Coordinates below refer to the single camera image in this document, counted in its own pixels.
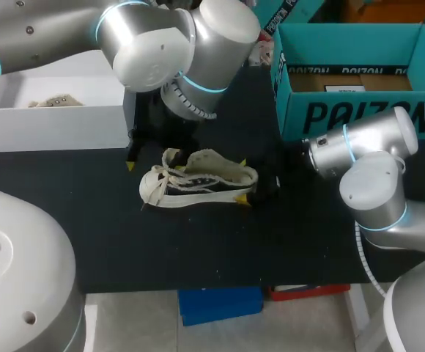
white sneaker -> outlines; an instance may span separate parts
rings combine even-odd
[[[139,185],[144,203],[162,208],[181,208],[203,202],[238,202],[254,190],[258,173],[251,167],[225,159],[214,150],[190,155],[187,165],[170,169],[177,149],[168,149],[162,166],[153,166]]]

white floor tile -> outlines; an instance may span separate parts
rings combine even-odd
[[[178,352],[354,352],[343,296],[266,302],[262,313],[184,327]]]
[[[176,352],[177,291],[89,297],[97,305],[93,352]]]

black mat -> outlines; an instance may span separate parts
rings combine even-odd
[[[198,139],[236,161],[260,155],[278,138],[273,104],[269,73],[244,70],[220,119]],[[296,179],[295,190],[257,210],[213,204],[141,211],[139,181],[161,152],[146,147],[134,173],[125,150],[0,153],[0,190],[64,227],[86,293],[367,282],[337,182],[304,188]],[[425,200],[425,142],[407,166],[407,195]],[[369,245],[366,253],[383,282],[425,259]]]

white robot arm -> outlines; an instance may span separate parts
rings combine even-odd
[[[145,0],[0,0],[0,75],[101,49],[127,89],[163,87],[171,112],[203,120],[259,31],[239,0],[204,0],[190,12]]]

cable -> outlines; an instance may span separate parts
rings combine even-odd
[[[170,83],[170,87],[168,87],[169,84],[166,84],[163,86],[164,90],[172,89],[175,93],[175,95],[182,101],[183,105],[186,106],[188,110],[193,112],[194,114],[202,117],[205,120],[215,120],[218,115],[216,113],[209,113],[205,110],[200,109],[198,106],[194,105],[192,102],[190,102],[182,93],[180,88],[177,86],[175,82]]]
[[[364,248],[362,247],[361,229],[357,222],[354,223],[354,230],[356,235],[356,244],[358,246],[359,258],[361,259],[367,277],[369,278],[369,280],[371,280],[371,283],[374,285],[375,289],[382,295],[383,298],[385,298],[387,293],[380,287],[379,282],[375,279],[374,274],[372,273],[369,264],[367,263],[366,255],[364,254]]]

